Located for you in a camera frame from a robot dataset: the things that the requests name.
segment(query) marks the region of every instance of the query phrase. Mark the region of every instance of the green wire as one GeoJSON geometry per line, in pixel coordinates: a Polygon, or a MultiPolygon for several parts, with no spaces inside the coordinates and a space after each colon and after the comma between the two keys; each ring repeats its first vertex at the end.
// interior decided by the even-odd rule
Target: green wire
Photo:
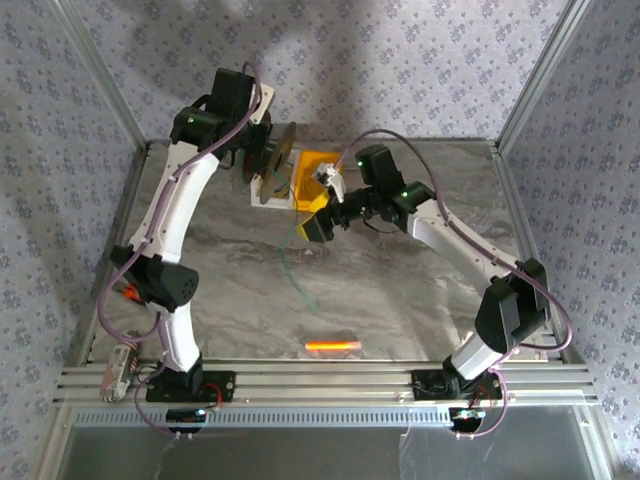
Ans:
{"type": "Polygon", "coordinates": [[[271,173],[273,174],[274,177],[276,177],[278,180],[280,180],[282,182],[282,186],[283,187],[286,186],[286,187],[289,188],[289,192],[291,194],[291,198],[293,198],[294,205],[295,205],[295,211],[296,211],[296,217],[295,217],[295,220],[293,222],[293,225],[291,226],[291,228],[289,229],[289,231],[287,232],[285,237],[278,244],[278,253],[280,254],[280,262],[282,263],[282,270],[284,270],[284,274],[289,279],[289,282],[291,282],[291,285],[293,286],[293,288],[295,288],[298,291],[300,296],[307,303],[307,306],[309,307],[309,309],[316,310],[318,308],[318,306],[319,306],[318,301],[315,298],[313,298],[302,287],[302,285],[300,285],[298,283],[296,278],[291,273],[291,270],[289,269],[289,265],[287,265],[287,259],[284,256],[284,249],[286,248],[287,244],[291,240],[291,237],[293,236],[293,234],[296,232],[296,227],[298,226],[298,213],[299,213],[298,199],[296,198],[296,196],[294,194],[293,188],[291,188],[290,182],[288,182],[286,178],[284,178],[282,175],[280,175],[278,172],[276,172],[272,167],[267,167],[267,168],[269,168],[269,170],[271,170],[271,173]]]}

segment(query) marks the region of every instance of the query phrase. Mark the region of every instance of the red wire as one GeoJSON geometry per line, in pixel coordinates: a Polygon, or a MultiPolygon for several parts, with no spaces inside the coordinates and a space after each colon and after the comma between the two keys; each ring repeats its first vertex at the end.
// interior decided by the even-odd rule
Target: red wire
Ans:
{"type": "Polygon", "coordinates": [[[203,389],[212,388],[218,394],[218,399],[216,401],[216,407],[222,406],[222,392],[220,391],[220,387],[218,387],[215,383],[205,383],[202,386],[203,389]]]}
{"type": "Polygon", "coordinates": [[[478,400],[478,392],[482,392],[486,395],[487,399],[489,400],[489,409],[487,411],[491,410],[493,408],[493,398],[491,397],[491,394],[487,391],[487,389],[484,388],[482,385],[478,385],[476,387],[476,395],[473,397],[473,400],[471,400],[471,403],[469,404],[469,408],[473,407],[473,405],[478,400]]]}

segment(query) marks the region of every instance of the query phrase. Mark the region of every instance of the orange marker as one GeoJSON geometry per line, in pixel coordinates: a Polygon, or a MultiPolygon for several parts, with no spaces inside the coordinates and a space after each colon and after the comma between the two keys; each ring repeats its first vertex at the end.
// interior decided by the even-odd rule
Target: orange marker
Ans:
{"type": "Polygon", "coordinates": [[[140,298],[138,289],[133,285],[131,284],[127,285],[124,291],[122,292],[122,294],[125,296],[125,298],[128,298],[129,300],[133,300],[134,302],[140,305],[144,305],[144,301],[142,300],[142,298],[140,298]]]}
{"type": "Polygon", "coordinates": [[[307,350],[360,350],[360,342],[307,342],[304,346],[307,350]]]}

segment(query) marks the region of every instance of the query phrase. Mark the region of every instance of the metal extrusion bar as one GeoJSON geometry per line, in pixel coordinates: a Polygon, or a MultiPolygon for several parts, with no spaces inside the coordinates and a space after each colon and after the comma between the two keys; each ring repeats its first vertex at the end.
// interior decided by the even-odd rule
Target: metal extrusion bar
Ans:
{"type": "Polygon", "coordinates": [[[73,408],[62,406],[55,409],[52,415],[53,421],[46,436],[47,442],[39,453],[38,466],[33,477],[35,480],[51,480],[57,477],[56,472],[60,470],[75,417],[76,412],[73,408]]]}
{"type": "MultiPolygon", "coordinates": [[[[206,412],[202,423],[168,423],[167,409],[151,407],[145,412],[157,425],[199,428],[389,428],[445,427],[453,422],[446,407],[251,407],[222,408],[206,412]]],[[[74,427],[146,427],[132,407],[82,408],[74,427]]]]}
{"type": "MultiPolygon", "coordinates": [[[[132,162],[132,167],[127,176],[125,186],[123,188],[122,198],[118,204],[115,218],[128,218],[131,213],[131,208],[137,197],[138,185],[142,178],[142,173],[147,165],[147,149],[138,150],[132,162]]],[[[117,245],[122,241],[124,233],[126,231],[127,222],[114,222],[114,225],[109,232],[109,238],[107,239],[107,246],[117,245]]],[[[99,269],[94,284],[94,291],[99,292],[107,284],[115,269],[110,262],[106,262],[104,268],[99,269]]],[[[80,321],[76,327],[75,335],[82,338],[82,342],[77,345],[72,345],[67,352],[67,359],[65,365],[82,365],[87,361],[89,352],[91,351],[91,345],[95,337],[95,330],[98,324],[97,311],[95,305],[88,305],[83,311],[80,321]]]]}
{"type": "Polygon", "coordinates": [[[496,168],[498,181],[504,192],[504,200],[509,210],[509,217],[515,230],[516,243],[518,245],[518,251],[523,258],[534,257],[538,258],[538,250],[533,240],[533,234],[529,228],[529,224],[526,220],[526,214],[524,206],[520,200],[518,194],[518,188],[516,186],[513,173],[509,168],[509,165],[504,160],[504,157],[498,152],[498,148],[494,145],[490,147],[491,157],[496,168]]]}
{"type": "Polygon", "coordinates": [[[584,17],[591,0],[570,0],[542,51],[533,72],[522,89],[509,118],[497,139],[499,150],[505,155],[513,146],[518,134],[542,96],[556,66],[567,50],[573,34],[584,17]]]}
{"type": "Polygon", "coordinates": [[[604,418],[599,407],[574,405],[574,414],[580,429],[587,458],[598,479],[620,478],[622,469],[611,436],[600,430],[604,418]]]}
{"type": "Polygon", "coordinates": [[[131,109],[120,93],[109,68],[105,64],[91,34],[87,30],[75,5],[69,0],[50,0],[53,11],[60,20],[69,39],[82,57],[94,81],[118,117],[127,136],[138,148],[146,145],[145,137],[136,122],[131,109]]]}
{"type": "MultiPolygon", "coordinates": [[[[98,396],[104,364],[67,368],[54,404],[105,406],[98,396]]],[[[436,362],[393,361],[206,361],[205,370],[237,372],[234,401],[225,408],[247,407],[465,407],[462,401],[414,402],[411,371],[439,369],[436,362]]],[[[513,362],[503,365],[512,406],[595,405],[598,403],[585,365],[513,362]]],[[[133,403],[133,389],[116,406],[133,403]]],[[[186,407],[193,404],[147,404],[186,407]]]]}

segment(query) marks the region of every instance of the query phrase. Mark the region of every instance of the circular disc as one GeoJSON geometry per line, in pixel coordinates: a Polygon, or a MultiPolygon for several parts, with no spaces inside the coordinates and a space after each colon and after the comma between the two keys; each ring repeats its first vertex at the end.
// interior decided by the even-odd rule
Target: circular disc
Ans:
{"type": "Polygon", "coordinates": [[[286,165],[291,155],[293,141],[296,137],[296,124],[291,122],[287,125],[282,138],[275,146],[271,158],[265,167],[264,176],[262,177],[262,187],[260,188],[260,203],[264,205],[273,197],[277,190],[282,187],[282,177],[287,178],[286,165]]]}

